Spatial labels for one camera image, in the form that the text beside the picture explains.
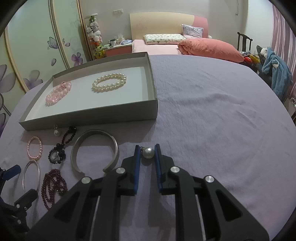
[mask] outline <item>bed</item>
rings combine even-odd
[[[66,160],[53,165],[47,153],[61,138],[53,130],[27,132],[18,123],[39,85],[25,94],[7,122],[0,138],[1,168],[19,164],[23,170],[28,162],[27,141],[36,135],[44,144],[41,179],[58,168],[70,189],[82,178],[71,170],[70,153],[84,131],[99,128],[116,138],[118,167],[123,158],[133,155],[135,145],[159,143],[163,154],[191,175],[213,175],[274,238],[296,204],[296,128],[282,103],[245,66],[199,56],[151,55],[150,59],[158,97],[156,120],[78,127],[65,148]],[[106,140],[90,137],[79,148],[77,159],[87,176],[99,178],[110,157]],[[26,174],[26,188],[36,188],[33,165]],[[6,182],[1,197],[13,204],[22,194],[20,176]],[[154,162],[142,160],[137,195],[122,197],[120,240],[174,241],[174,202],[173,196],[158,193]],[[39,197],[28,210],[28,225],[46,212]]]
[[[177,45],[146,45],[144,35],[146,34],[181,34],[182,24],[193,27],[202,27],[203,38],[208,37],[207,19],[176,12],[138,12],[130,14],[132,33],[132,52],[148,52],[149,55],[156,54],[181,54]]]

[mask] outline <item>blue plush clothing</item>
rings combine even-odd
[[[278,68],[273,67],[273,64],[278,64]],[[269,47],[262,72],[268,74],[270,68],[273,68],[271,89],[284,102],[289,86],[293,84],[292,74],[287,64]]]

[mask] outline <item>white wall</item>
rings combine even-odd
[[[206,17],[209,35],[237,47],[237,32],[242,30],[243,2],[239,0],[80,0],[83,16],[98,13],[103,42],[107,43],[118,33],[131,39],[129,14],[135,12],[180,12]],[[113,11],[123,9],[123,14],[114,15]]]
[[[257,53],[257,45],[263,48],[270,47],[272,29],[272,3],[268,0],[249,0],[245,29],[242,33],[253,39],[251,53]]]

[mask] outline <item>silver bangle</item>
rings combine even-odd
[[[38,193],[39,192],[39,187],[40,187],[40,168],[39,168],[38,162],[36,160],[34,160],[34,159],[30,160],[27,163],[27,165],[26,165],[26,167],[24,169],[24,174],[22,176],[22,188],[24,189],[24,193],[26,193],[26,190],[25,190],[25,174],[26,174],[26,171],[27,171],[29,165],[31,165],[31,163],[34,163],[38,168],[38,186],[37,186],[37,189],[36,189],[36,191]]]
[[[115,145],[115,152],[114,152],[113,159],[105,168],[103,168],[103,172],[107,173],[107,172],[111,171],[115,167],[115,165],[117,164],[117,161],[118,161],[118,145],[117,145],[115,138],[111,134],[109,134],[106,131],[102,131],[102,130],[98,130],[98,129],[86,131],[80,137],[78,137],[78,139],[76,140],[76,142],[72,148],[72,151],[71,151],[71,165],[77,172],[82,173],[83,175],[84,175],[84,173],[77,166],[76,156],[77,156],[78,149],[81,146],[82,142],[86,138],[88,138],[92,135],[107,136],[112,139],[112,141],[114,142],[114,145]]]

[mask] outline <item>headboard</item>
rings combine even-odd
[[[130,13],[132,39],[143,39],[145,34],[182,34],[182,24],[204,28],[203,38],[208,37],[207,19],[177,12]]]

